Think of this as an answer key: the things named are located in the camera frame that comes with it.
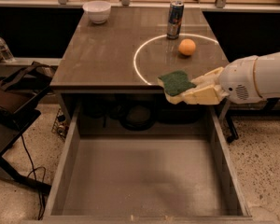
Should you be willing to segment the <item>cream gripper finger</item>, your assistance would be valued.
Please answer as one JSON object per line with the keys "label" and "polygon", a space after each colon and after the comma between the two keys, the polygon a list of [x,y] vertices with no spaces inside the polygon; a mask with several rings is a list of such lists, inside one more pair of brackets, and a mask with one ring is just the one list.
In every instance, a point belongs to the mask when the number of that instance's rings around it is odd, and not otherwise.
{"label": "cream gripper finger", "polygon": [[188,105],[218,105],[228,94],[220,85],[207,85],[203,88],[193,88],[182,93],[182,98]]}
{"label": "cream gripper finger", "polygon": [[217,85],[219,83],[218,81],[219,76],[223,70],[224,70],[223,67],[216,68],[204,75],[194,78],[191,82],[196,86],[210,85],[210,84]]}

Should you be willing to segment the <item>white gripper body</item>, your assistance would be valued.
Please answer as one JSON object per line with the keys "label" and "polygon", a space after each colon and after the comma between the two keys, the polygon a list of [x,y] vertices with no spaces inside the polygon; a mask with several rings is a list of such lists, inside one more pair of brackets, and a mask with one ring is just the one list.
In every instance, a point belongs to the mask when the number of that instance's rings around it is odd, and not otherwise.
{"label": "white gripper body", "polygon": [[235,104],[254,104],[260,102],[255,80],[257,56],[235,60],[228,64],[219,75],[219,84]]}

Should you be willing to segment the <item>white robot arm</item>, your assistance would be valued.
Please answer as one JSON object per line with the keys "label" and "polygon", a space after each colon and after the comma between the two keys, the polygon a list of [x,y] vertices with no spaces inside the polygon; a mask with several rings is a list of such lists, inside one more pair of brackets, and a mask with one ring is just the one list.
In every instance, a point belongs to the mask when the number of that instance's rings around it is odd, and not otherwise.
{"label": "white robot arm", "polygon": [[237,59],[191,81],[181,94],[189,105],[218,105],[224,98],[235,104],[254,104],[280,98],[280,52]]}

